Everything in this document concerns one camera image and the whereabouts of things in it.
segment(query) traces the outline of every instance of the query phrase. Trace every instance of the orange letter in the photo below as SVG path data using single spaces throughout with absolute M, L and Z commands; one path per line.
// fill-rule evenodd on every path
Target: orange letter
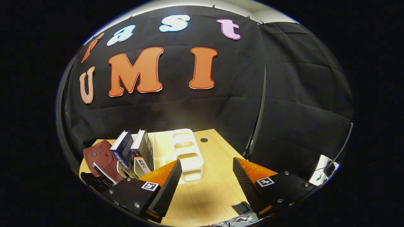
M 215 85 L 212 77 L 212 61 L 217 56 L 217 51 L 206 47 L 195 47 L 191 49 L 195 55 L 194 78 L 189 82 L 193 89 L 208 89 Z
M 94 92 L 93 92 L 93 72 L 95 67 L 91 67 L 87 70 L 88 75 L 88 94 L 86 94 L 86 90 L 84 89 L 84 78 L 86 77 L 86 73 L 81 74 L 80 76 L 80 94 L 81 99 L 85 104 L 90 104 L 93 101 Z
M 163 85 L 158 81 L 157 63 L 158 57 L 162 53 L 163 48 L 161 47 L 144 49 L 133 66 L 126 54 L 118 54 L 110 58 L 111 90 L 109 96 L 117 97 L 124 93 L 124 89 L 119 85 L 119 79 L 126 90 L 132 93 L 138 77 L 140 77 L 140 82 L 136 89 L 140 93 L 160 91 Z
M 81 63 L 83 63 L 83 62 L 88 58 L 88 56 L 90 55 L 90 51 L 94 48 L 94 46 L 95 46 L 95 44 L 97 43 L 97 41 L 98 41 L 99 39 L 101 39 L 101 37 L 102 37 L 103 35 L 104 35 L 104 33 L 102 33 L 100 36 L 98 36 L 94 41 L 92 41 L 92 42 L 90 43 L 90 45 L 89 45 L 88 48 L 87 48 L 86 54 L 84 54 L 83 60 L 81 60 Z

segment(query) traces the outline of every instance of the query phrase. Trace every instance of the table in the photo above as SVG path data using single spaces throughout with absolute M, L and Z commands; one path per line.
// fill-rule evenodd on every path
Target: table
M 158 168 L 165 164 L 162 157 L 172 156 L 171 134 L 167 131 L 149 135 L 154 135 Z M 233 158 L 243 157 L 215 129 L 194 132 L 194 137 L 204 159 L 204 175 L 197 183 L 178 184 L 162 225 L 190 227 L 219 223 L 238 216 L 232 206 L 247 201 L 233 173 Z M 79 172 L 90 172 L 84 159 Z

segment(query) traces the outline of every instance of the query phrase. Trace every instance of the black fabric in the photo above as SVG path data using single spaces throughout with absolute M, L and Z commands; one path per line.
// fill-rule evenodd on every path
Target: black fabric
M 158 30 L 164 17 L 178 14 L 191 17 L 184 30 L 164 33 Z M 221 24 L 216 22 L 218 19 L 231 19 L 239 25 L 235 32 L 241 39 L 225 37 Z M 106 45 L 115 32 L 132 24 L 136 27 L 130 38 Z M 176 6 L 131 17 L 103 33 L 84 63 L 81 60 L 92 40 L 81 49 L 68 83 L 66 125 L 79 154 L 96 138 L 114 139 L 123 130 L 140 128 L 149 132 L 214 128 L 239 153 L 244 151 L 263 90 L 264 52 L 255 21 L 209 7 Z M 131 94 L 125 90 L 120 97 L 109 97 L 111 65 L 108 60 L 125 53 L 134 64 L 143 49 L 155 46 L 164 49 L 158 60 L 158 79 L 163 89 L 151 93 L 134 90 Z M 195 58 L 190 52 L 193 47 L 208 47 L 218 52 L 213 59 L 215 86 L 211 89 L 189 87 L 194 75 Z M 85 104 L 80 96 L 79 76 L 92 66 L 95 66 L 94 99 L 91 104 Z
M 310 31 L 295 23 L 259 26 L 266 49 L 261 129 L 250 161 L 308 179 L 321 154 L 334 158 L 353 116 L 344 71 Z

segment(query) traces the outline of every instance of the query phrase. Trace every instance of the blue book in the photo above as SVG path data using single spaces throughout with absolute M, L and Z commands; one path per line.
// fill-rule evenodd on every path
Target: blue book
M 133 143 L 132 135 L 130 131 L 123 131 L 121 135 L 116 139 L 110 150 L 118 160 L 118 162 L 125 169 L 130 169 L 132 167 L 131 159 L 134 159 L 133 153 L 130 150 Z

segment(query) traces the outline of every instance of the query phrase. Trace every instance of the white wall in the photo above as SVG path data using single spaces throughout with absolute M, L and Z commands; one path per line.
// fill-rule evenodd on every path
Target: white wall
M 242 16 L 250 16 L 250 18 L 254 21 L 261 23 L 260 21 L 264 21 L 265 23 L 269 22 L 292 22 L 296 23 L 290 17 L 285 14 L 269 7 L 263 5 L 259 2 L 253 0 L 155 0 L 144 5 L 141 5 L 133 10 L 128 11 L 127 13 L 119 16 L 114 21 L 111 21 L 109 24 L 104 26 L 102 29 L 97 31 L 94 36 L 100 34 L 105 29 L 128 19 L 130 16 L 136 16 L 148 11 L 166 8 L 171 6 L 207 6 L 212 7 L 215 5 L 215 8 L 230 11 Z

